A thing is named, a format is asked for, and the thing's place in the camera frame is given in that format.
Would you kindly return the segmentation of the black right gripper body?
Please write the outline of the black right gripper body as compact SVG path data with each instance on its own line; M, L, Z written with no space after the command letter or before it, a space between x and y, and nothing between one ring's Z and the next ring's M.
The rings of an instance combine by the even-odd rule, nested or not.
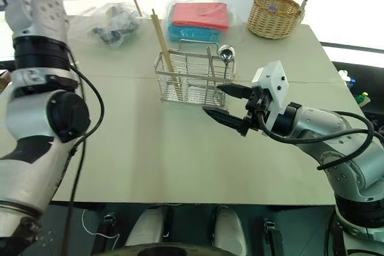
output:
M245 105L247 114L243 118L243 132L247 132L249 129L256 131L260 129L261 121L258 115L261 116L262 123L266 126L266 120L269 116L268 109L272 102L271 93L260 87L245 87L243 97L247 99Z

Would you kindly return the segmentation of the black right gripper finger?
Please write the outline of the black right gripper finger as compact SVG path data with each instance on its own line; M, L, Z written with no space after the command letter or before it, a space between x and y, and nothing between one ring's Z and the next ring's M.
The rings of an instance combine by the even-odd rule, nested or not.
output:
M208 116L213 118L219 124L236 130L244 137L247 135L249 126L243 119L233 116L228 111L218 107L203 106L202 109Z
M252 88L234 83L220 84L217 86L217 89L221 90L225 94L230 95L231 97L239 99L249 99L252 95Z

